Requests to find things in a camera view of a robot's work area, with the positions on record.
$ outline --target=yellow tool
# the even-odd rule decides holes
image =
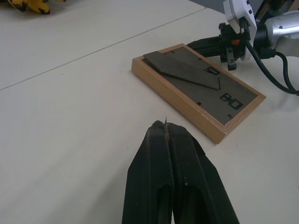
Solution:
[[[48,0],[8,0],[8,2],[13,7],[19,9],[21,12],[26,11],[27,7],[29,7],[33,11],[40,14],[50,13]]]

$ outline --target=wooden frame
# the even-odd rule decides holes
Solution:
[[[233,117],[226,125],[223,125],[207,111],[202,109],[194,101],[188,98],[183,92],[181,92],[174,85],[168,82],[163,76],[161,76],[150,66],[148,66],[143,61],[143,56],[133,59],[132,72],[147,85],[149,85],[154,91],[156,91],[161,97],[163,97],[175,109],[177,109],[189,121],[191,121],[191,123],[193,123],[198,129],[200,129],[212,141],[218,144],[229,133],[231,133],[252,111],[254,111],[261,104],[261,102],[263,102],[265,96],[184,44],[166,48],[160,50],[159,52],[166,53],[168,51],[175,50],[181,47],[188,49],[189,51],[200,57],[202,60],[204,60],[206,63],[217,68],[225,75],[231,77],[239,84],[251,90],[257,95],[257,97],[244,109],[242,109],[235,117]]]

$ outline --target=white surface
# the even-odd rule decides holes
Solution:
[[[298,223],[298,97],[238,61],[234,74],[267,98],[216,146],[130,72],[133,57],[218,35],[224,21],[205,9],[0,91],[0,223],[120,224],[127,169],[166,116],[217,167],[240,223]],[[281,76],[279,59],[265,62]]]
[[[187,0],[70,0],[50,7],[50,15],[40,16],[1,5],[0,89],[203,9]]]

